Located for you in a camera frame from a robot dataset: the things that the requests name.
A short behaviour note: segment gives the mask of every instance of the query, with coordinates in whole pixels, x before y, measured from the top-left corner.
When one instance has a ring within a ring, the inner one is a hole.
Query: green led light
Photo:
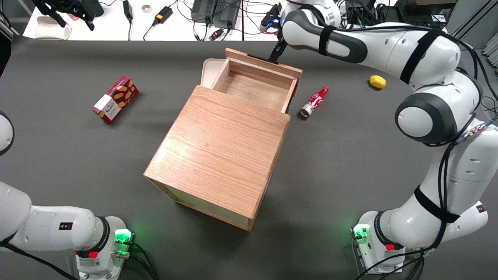
[[[356,238],[363,239],[367,237],[367,234],[370,231],[370,226],[367,224],[357,224],[353,228],[353,231],[356,234]]]
[[[131,231],[128,229],[118,229],[114,232],[114,240],[120,243],[129,242],[131,240]]]

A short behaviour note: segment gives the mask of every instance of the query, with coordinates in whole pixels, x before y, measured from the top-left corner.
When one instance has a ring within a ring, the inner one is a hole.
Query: red snack box
[[[121,76],[113,87],[95,103],[92,111],[104,123],[110,125],[137,93],[138,89],[131,79],[127,76]]]

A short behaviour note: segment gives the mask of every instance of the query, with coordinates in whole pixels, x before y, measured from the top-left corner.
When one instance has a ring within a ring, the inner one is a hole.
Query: power adapter
[[[164,23],[171,16],[172,13],[173,10],[170,7],[164,6],[164,8],[162,8],[162,10],[159,13],[157,13],[157,15],[154,17],[154,22],[152,23],[152,26]]]
[[[123,1],[123,11],[124,15],[128,19],[128,21],[131,23],[133,20],[133,12],[131,11],[131,5],[129,4],[128,0]]]
[[[211,36],[209,36],[209,39],[211,41],[214,41],[217,38],[221,37],[222,34],[223,34],[223,28],[220,28],[220,29],[214,31],[213,34],[211,34]]]

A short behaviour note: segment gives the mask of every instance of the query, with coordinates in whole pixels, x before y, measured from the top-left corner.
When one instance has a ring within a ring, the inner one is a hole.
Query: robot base
[[[118,217],[110,216],[106,217],[106,220],[109,223],[109,239],[102,251],[99,252],[99,255],[109,256],[110,261],[113,262],[113,264],[110,265],[110,269],[103,274],[92,274],[91,268],[87,271],[88,268],[78,266],[78,269],[80,270],[80,280],[117,280],[120,277],[125,260],[113,258],[111,252],[118,252],[120,250],[128,251],[129,245],[120,244],[114,240],[114,231],[117,229],[125,229],[126,225],[123,220]]]
[[[374,220],[377,213],[377,211],[370,211],[363,214],[358,222],[358,225],[355,226],[355,228],[357,228],[358,226],[367,228],[367,230],[365,231],[365,236],[362,239],[356,239],[357,236],[354,230],[351,229],[351,234],[353,235],[356,244],[353,254],[356,254],[356,256],[358,256],[365,270],[388,257],[405,253],[405,248],[401,250],[387,251],[385,245],[380,242],[374,230]],[[392,272],[393,270],[402,266],[403,261],[404,256],[389,259],[384,263],[369,270],[367,274],[383,274]]]

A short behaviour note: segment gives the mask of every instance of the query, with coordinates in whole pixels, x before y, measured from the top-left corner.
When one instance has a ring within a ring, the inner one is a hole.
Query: tape roll
[[[144,13],[149,13],[149,12],[152,12],[152,7],[150,5],[143,5],[142,6],[142,11]]]

